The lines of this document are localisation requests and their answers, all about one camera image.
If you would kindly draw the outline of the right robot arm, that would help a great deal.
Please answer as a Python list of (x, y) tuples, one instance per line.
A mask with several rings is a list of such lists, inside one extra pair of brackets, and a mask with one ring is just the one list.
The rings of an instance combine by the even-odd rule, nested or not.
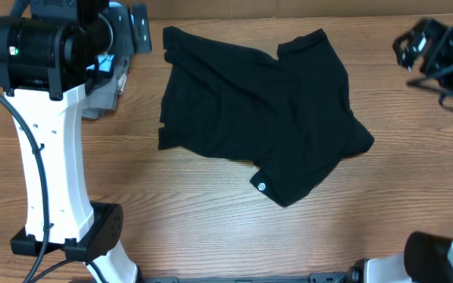
[[(410, 87), (438, 94), (438, 103), (453, 98), (453, 27), (421, 19), (392, 44), (398, 65), (411, 69), (421, 58), (422, 77)], [(403, 252), (381, 259), (360, 259), (345, 273), (311, 274), (311, 282), (453, 282), (453, 238), (413, 232)]]

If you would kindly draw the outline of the black t-shirt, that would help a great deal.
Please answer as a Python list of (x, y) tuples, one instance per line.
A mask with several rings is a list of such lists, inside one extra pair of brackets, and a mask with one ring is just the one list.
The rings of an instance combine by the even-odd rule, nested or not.
[(171, 74), (161, 102), (159, 149), (249, 160), (252, 185), (287, 207), (373, 135), (355, 118), (348, 73), (323, 30), (275, 56), (176, 27), (163, 30)]

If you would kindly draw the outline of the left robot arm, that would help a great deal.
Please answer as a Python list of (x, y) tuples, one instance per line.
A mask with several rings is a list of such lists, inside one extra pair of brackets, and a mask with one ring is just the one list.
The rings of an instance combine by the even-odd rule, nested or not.
[(132, 55), (151, 49), (143, 3), (17, 1), (0, 17), (0, 102), (17, 129), (28, 199), (14, 254), (41, 262), (61, 250), (97, 282), (142, 281), (120, 242), (121, 206), (88, 197), (81, 126), (86, 101), (110, 83), (122, 89)]

